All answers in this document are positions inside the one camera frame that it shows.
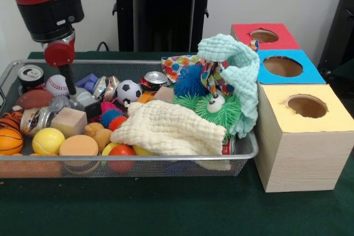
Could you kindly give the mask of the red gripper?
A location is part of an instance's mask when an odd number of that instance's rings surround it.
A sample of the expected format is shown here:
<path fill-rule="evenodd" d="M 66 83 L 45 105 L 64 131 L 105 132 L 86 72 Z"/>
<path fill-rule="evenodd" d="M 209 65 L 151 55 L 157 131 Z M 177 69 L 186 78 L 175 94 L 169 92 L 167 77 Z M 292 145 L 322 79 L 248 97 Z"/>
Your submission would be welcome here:
<path fill-rule="evenodd" d="M 69 95 L 76 94 L 76 87 L 71 70 L 71 64 L 75 58 L 75 31 L 58 40 L 44 44 L 44 59 L 46 63 L 53 67 L 59 67 L 61 75 L 65 77 L 65 82 Z"/>

